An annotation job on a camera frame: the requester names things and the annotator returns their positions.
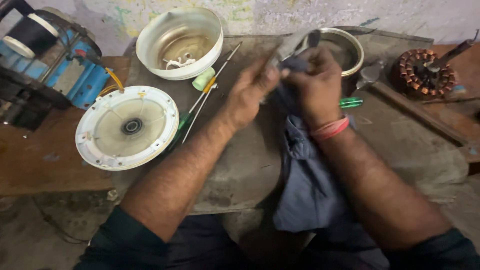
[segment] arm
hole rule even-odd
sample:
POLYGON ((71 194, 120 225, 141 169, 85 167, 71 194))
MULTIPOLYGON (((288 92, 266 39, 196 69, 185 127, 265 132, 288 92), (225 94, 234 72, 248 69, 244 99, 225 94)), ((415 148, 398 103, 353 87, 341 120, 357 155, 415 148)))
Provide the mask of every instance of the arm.
MULTIPOLYGON (((341 69, 326 49, 311 49, 302 57, 311 63, 309 72, 292 73, 288 79, 298 86, 304 118, 315 131, 341 117, 341 69)), ((352 129, 324 141, 315 140, 380 247, 410 248, 452 228, 439 209, 403 183, 352 129)))
POLYGON ((167 242, 189 213, 208 173, 233 134, 251 122, 279 80, 264 61, 245 69, 209 123, 131 187, 120 208, 167 242))

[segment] yellow screwdriver handle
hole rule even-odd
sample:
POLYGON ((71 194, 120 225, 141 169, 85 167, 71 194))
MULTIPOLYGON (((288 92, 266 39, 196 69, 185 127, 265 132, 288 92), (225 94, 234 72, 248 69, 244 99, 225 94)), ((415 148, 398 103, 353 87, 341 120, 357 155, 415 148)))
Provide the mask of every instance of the yellow screwdriver handle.
POLYGON ((210 87, 212 87, 213 83, 215 82, 216 78, 213 77, 209 82, 208 84, 205 86, 205 88, 202 90, 202 92, 204 92, 205 94, 208 93, 208 91, 210 90, 210 87))

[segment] red thread bracelet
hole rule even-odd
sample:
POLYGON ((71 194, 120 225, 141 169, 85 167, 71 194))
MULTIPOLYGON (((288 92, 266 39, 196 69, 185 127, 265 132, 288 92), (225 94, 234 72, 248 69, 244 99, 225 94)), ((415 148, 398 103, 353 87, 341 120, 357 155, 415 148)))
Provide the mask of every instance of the red thread bracelet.
POLYGON ((342 119, 326 124, 323 127, 315 130, 311 134, 313 137, 323 141, 342 132, 348 127, 348 123, 348 117, 344 115, 342 119))

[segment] white wall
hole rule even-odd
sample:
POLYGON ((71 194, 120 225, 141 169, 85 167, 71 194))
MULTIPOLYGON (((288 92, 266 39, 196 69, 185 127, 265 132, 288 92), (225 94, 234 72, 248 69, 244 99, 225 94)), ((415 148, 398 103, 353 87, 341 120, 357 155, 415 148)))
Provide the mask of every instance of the white wall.
MULTIPOLYGON (((96 35, 104 55, 121 55, 157 14, 181 6, 213 10, 226 35, 285 34, 304 27, 360 25, 431 37, 436 43, 473 38, 480 0, 27 0, 55 7, 96 35)), ((4 35, 18 20, 0 23, 4 35)))

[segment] workbench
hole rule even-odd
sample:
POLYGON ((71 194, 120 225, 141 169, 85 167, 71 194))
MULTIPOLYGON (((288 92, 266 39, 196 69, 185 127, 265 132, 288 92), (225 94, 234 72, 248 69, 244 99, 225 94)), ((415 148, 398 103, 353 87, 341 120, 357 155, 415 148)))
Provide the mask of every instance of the workbench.
MULTIPOLYGON (((365 50, 366 63, 373 62, 380 55, 388 58, 391 63, 402 52, 413 48, 430 48, 433 42, 431 39, 363 27, 340 28, 359 39, 365 50)), ((219 89, 210 95, 192 129, 192 135, 225 102, 241 69, 265 55, 283 37, 235 36, 224 39, 221 57, 213 66, 215 69, 223 63, 225 53, 240 41, 243 44, 219 76, 219 89)), ((446 48, 442 49, 438 53, 446 51, 446 48)), ((478 51, 479 46, 474 46, 471 50, 474 49, 478 51)), ((457 72, 465 70, 458 69, 455 63, 462 57, 452 63, 457 72)), ((167 92, 180 112, 189 109, 200 95, 191 86, 192 79, 161 79, 150 73, 135 54, 131 57, 104 58, 104 63, 115 70, 126 86, 148 85, 167 92)), ((349 84, 353 80, 354 78, 346 79, 343 83, 349 84)), ((470 86, 476 87, 473 85, 476 82, 471 83, 465 84, 467 89, 470 86)), ((466 159, 464 150, 462 154, 446 140, 403 115, 370 91, 359 91, 355 96, 362 97, 364 104, 348 109, 347 112, 353 115, 358 132, 408 183, 415 184, 424 191, 439 184, 459 183, 468 173, 467 161, 474 162, 478 159, 471 154, 473 151, 470 151, 466 159)), ((480 107, 476 101, 469 104, 475 109, 480 107)), ((473 109, 465 113, 456 110, 455 105, 459 104, 431 104, 424 105, 424 108, 440 116, 476 143, 480 137, 480 128, 471 117, 473 109)), ((88 165, 78 154, 74 143, 74 132, 83 113, 84 110, 78 108, 54 110, 40 128, 30 134, 11 126, 0 126, 0 196, 112 188, 123 195, 133 181, 140 179, 149 168, 161 161, 158 158, 139 168, 122 172, 102 171, 88 165)), ((271 102, 261 106, 254 122, 235 134, 226 146, 197 198, 193 213, 251 209, 275 200, 283 185, 279 146, 283 117, 271 102)))

